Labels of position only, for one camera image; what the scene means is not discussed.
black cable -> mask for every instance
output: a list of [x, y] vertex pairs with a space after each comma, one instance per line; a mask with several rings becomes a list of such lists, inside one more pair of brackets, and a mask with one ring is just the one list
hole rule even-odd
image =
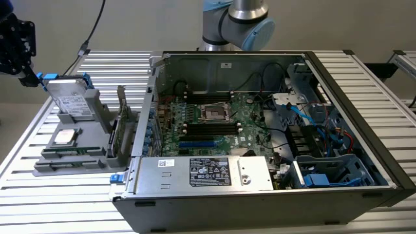
[[267, 148], [267, 149], [276, 149], [276, 148], [280, 148], [280, 147], [283, 147], [284, 145], [288, 145], [288, 143], [284, 143], [284, 144], [282, 144], [282, 145], [278, 145], [276, 147], [268, 147], [268, 146], [266, 146], [264, 145], [264, 139], [263, 139], [263, 141], [262, 141], [262, 146], [264, 147], [264, 148]]
[[178, 81], [175, 81], [174, 87], [172, 87], [172, 95], [176, 95], [176, 86], [178, 86], [179, 83], [184, 83], [186, 86], [188, 85], [188, 82], [187, 82], [186, 80], [178, 80]]
[[255, 121], [254, 121], [254, 123], [255, 123], [255, 125], [256, 125], [258, 127], [260, 127], [260, 128], [264, 129], [264, 130], [275, 130], [275, 131], [279, 131], [279, 132], [282, 132], [282, 133], [286, 133], [284, 130], [280, 130], [280, 129], [278, 129], [278, 128], [267, 128], [267, 127], [263, 127], [263, 126], [260, 126]]
[[238, 112], [239, 112], [239, 111], [236, 111], [236, 112], [230, 116], [230, 118], [232, 118], [232, 117], [236, 115]]
[[71, 64], [71, 66], [68, 67], [68, 69], [66, 70], [64, 74], [67, 74], [67, 72], [70, 71], [70, 69], [72, 68], [72, 66], [75, 65], [75, 63], [78, 62], [78, 59], [84, 55], [84, 52], [86, 52], [86, 50], [88, 49], [88, 43], [90, 43], [91, 37], [92, 37], [92, 35], [94, 35], [95, 31], [96, 31], [96, 28], [98, 28], [98, 24], [99, 24], [99, 21], [100, 21], [100, 18], [102, 18], [103, 10], [104, 10], [104, 5], [106, 5], [106, 0], [103, 0], [102, 8], [100, 8], [100, 13], [99, 13], [96, 22], [95, 22], [95, 24], [94, 24], [94, 27], [92, 27], [90, 36], [88, 36], [87, 40], [84, 41], [84, 43], [82, 44], [82, 46], [80, 46], [80, 48], [79, 48], [78, 58], [76, 58], [76, 60], [74, 61], [74, 63]]
[[414, 98], [412, 103], [410, 104], [410, 108], [412, 108], [412, 107], [414, 107], [415, 103], [416, 103], [416, 96], [415, 96], [415, 98]]
[[70, 69], [72, 68], [72, 66], [75, 65], [75, 63], [78, 62], [80, 56], [78, 56], [76, 60], [74, 61], [74, 63], [70, 65], [68, 69], [64, 72], [64, 75], [67, 74], [67, 72], [70, 71]]
[[268, 68], [270, 65], [278, 65], [282, 69], [282, 82], [284, 82], [284, 79], [286, 79], [286, 69], [284, 67], [282, 66], [280, 63], [278, 62], [270, 62], [266, 67], [263, 68], [263, 72], [262, 72], [262, 85], [264, 87], [264, 74], [266, 74], [266, 69]]
[[247, 80], [244, 81], [244, 83], [239, 87], [236, 87], [234, 90], [238, 91], [240, 88], [243, 88], [247, 82], [254, 78], [255, 75], [259, 75], [259, 77], [262, 78], [262, 74], [259, 72], [254, 72], [247, 78]]
[[90, 43], [91, 37], [92, 37], [92, 35], [94, 35], [95, 31], [96, 31], [98, 24], [99, 24], [99, 21], [100, 21], [100, 18], [102, 18], [103, 10], [104, 10], [104, 5], [106, 5], [106, 0], [103, 0], [100, 13], [99, 13], [99, 16], [98, 16], [98, 19], [96, 19], [96, 23], [94, 24], [94, 27], [92, 27], [88, 39], [86, 40], [87, 44]]

blue latch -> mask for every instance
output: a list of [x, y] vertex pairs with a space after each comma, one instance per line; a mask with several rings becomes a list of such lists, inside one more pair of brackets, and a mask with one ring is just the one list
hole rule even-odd
[[46, 80], [56, 80], [56, 78], [59, 78], [59, 74], [56, 73], [46, 74], [44, 76]]
[[124, 183], [124, 175], [114, 174], [110, 177], [111, 184], [123, 184]]
[[326, 174], [308, 174], [304, 176], [304, 181], [308, 188], [355, 187], [360, 185], [362, 178], [355, 178], [348, 182], [330, 183]]
[[39, 73], [36, 74], [38, 79], [40, 80], [42, 88], [44, 89], [44, 91], [47, 91], [47, 87], [46, 87], [46, 84], [44, 84], [44, 82], [43, 82], [43, 80], [44, 80], [43, 75], [44, 75], [44, 74], [43, 74], [42, 72], [39, 72]]

sticker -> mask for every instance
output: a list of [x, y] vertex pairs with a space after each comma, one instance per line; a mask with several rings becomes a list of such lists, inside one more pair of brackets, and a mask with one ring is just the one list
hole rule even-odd
[[58, 98], [68, 114], [74, 117], [91, 116], [91, 110], [83, 96], [68, 96]]
[[228, 158], [191, 158], [190, 185], [192, 187], [230, 186]]
[[222, 63], [222, 68], [231, 68], [232, 67], [232, 63], [224, 62]]
[[175, 159], [159, 160], [158, 167], [175, 167]]

metal frame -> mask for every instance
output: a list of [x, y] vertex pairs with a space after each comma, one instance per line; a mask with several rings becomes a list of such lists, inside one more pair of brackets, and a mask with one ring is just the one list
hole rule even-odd
[[[343, 115], [343, 118], [350, 124], [355, 135], [359, 136], [359, 142], [362, 143], [366, 152], [372, 157], [375, 166], [378, 167], [380, 173], [383, 173], [384, 178], [388, 180], [388, 186], [368, 186], [368, 187], [355, 187], [355, 188], [332, 188], [332, 189], [303, 189], [303, 190], [278, 190], [278, 191], [251, 191], [251, 192], [188, 192], [182, 193], [174, 191], [167, 193], [146, 193], [143, 190], [138, 193], [139, 188], [139, 175], [136, 177], [130, 177], [127, 182], [128, 191], [123, 196], [116, 196], [114, 198], [114, 205], [116, 206], [123, 217], [132, 225], [132, 228], [139, 233], [151, 233], [162, 230], [168, 230], [170, 232], [179, 231], [199, 231], [210, 228], [224, 227], [226, 229], [232, 229], [236, 227], [252, 228], [256, 225], [267, 226], [284, 226], [284, 225], [307, 225], [319, 223], [346, 223], [360, 215], [367, 209], [378, 206], [392, 206], [416, 191], [416, 186], [411, 181], [410, 177], [406, 175], [399, 163], [394, 159], [394, 156], [388, 152], [383, 142], [376, 136], [370, 124], [362, 117], [358, 109], [355, 108], [351, 100], [344, 94], [336, 80], [332, 78], [328, 69], [324, 67], [320, 59], [314, 52], [232, 52], [232, 55], [242, 56], [242, 59], [228, 58], [230, 52], [166, 52], [170, 59], [178, 56], [176, 60], [182, 58], [191, 57], [194, 55], [202, 55], [195, 59], [207, 59], [210, 61], [216, 61], [218, 57], [224, 58], [227, 61], [244, 61], [244, 56], [260, 55], [271, 56], [290, 56], [303, 54], [307, 59], [307, 63], [319, 79], [326, 93], [331, 96], [332, 102], [336, 104], [338, 109]], [[360, 64], [352, 59], [352, 66], [358, 67], [362, 73], [367, 71], [363, 70]], [[370, 83], [379, 88], [380, 92], [384, 90], [383, 85], [378, 85], [376, 81], [370, 80]], [[140, 170], [140, 166], [131, 168], [135, 171]], [[351, 196], [350, 201], [354, 200], [354, 204], [339, 203], [344, 200], [340, 194], [348, 194]], [[371, 202], [366, 200], [371, 197], [372, 202], [378, 200], [375, 206], [370, 206]], [[280, 204], [284, 199], [287, 203], [291, 204], [292, 209]], [[263, 207], [263, 201], [268, 200], [268, 206], [275, 207], [275, 209], [268, 210]], [[223, 202], [227, 203], [227, 209], [223, 209]], [[239, 203], [248, 204], [250, 208], [239, 206]], [[332, 213], [332, 209], [326, 209], [323, 206], [336, 207], [342, 213]], [[310, 210], [310, 216], [292, 220], [291, 217], [302, 216], [302, 207]], [[222, 210], [226, 217], [212, 216], [210, 222], [202, 221], [200, 217], [196, 216], [198, 210], [206, 210], [206, 215], [216, 213], [216, 210]], [[286, 213], [284, 216], [275, 217], [274, 213]]]
[[390, 63], [396, 66], [416, 80], [416, 51], [395, 50]]
[[[132, 63], [148, 66], [150, 52], [94, 51], [91, 54], [94, 56], [86, 58], [95, 60], [84, 61], [90, 66], [83, 68], [90, 68], [88, 72], [100, 76], [94, 82], [100, 83], [98, 88], [102, 90], [103, 103], [115, 108], [116, 102], [111, 98], [116, 95], [112, 93], [115, 89], [111, 86], [124, 83], [130, 90], [128, 102], [134, 109], [140, 110], [142, 102], [136, 98], [142, 97], [142, 92], [138, 91], [144, 90], [146, 86], [138, 83], [147, 83], [148, 75], [127, 70], [139, 70], [138, 66], [128, 66]], [[358, 65], [350, 55], [343, 51], [316, 51], [315, 54], [402, 168], [416, 182], [415, 125], [396, 107], [396, 102], [391, 101], [374, 84], [371, 73]], [[110, 61], [108, 59], [131, 60]], [[124, 66], [106, 66], [115, 63]], [[78, 71], [87, 70], [78, 67], [75, 67]], [[30, 176], [40, 154], [40, 146], [36, 145], [46, 142], [50, 132], [54, 132], [52, 127], [58, 123], [56, 112], [58, 109], [48, 100], [0, 165], [0, 233], [134, 234], [130, 225], [110, 203], [108, 190], [112, 189], [119, 193], [124, 190], [124, 186], [110, 185], [110, 174], [43, 178]], [[412, 234], [416, 232], [415, 201], [416, 195], [391, 208], [371, 210], [347, 225], [235, 230], [228, 233]], [[204, 233], [220, 234], [223, 231]]]

white wall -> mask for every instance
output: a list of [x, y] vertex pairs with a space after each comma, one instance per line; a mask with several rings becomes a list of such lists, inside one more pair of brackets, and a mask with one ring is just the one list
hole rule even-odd
[[[36, 24], [35, 72], [63, 73], [92, 28], [102, 0], [12, 0]], [[352, 49], [386, 61], [394, 49], [416, 50], [416, 0], [268, 0], [276, 31], [267, 49]], [[91, 49], [194, 50], [202, 38], [202, 0], [107, 0]], [[416, 82], [390, 82], [403, 98]], [[42, 103], [42, 89], [0, 77], [0, 102]]]

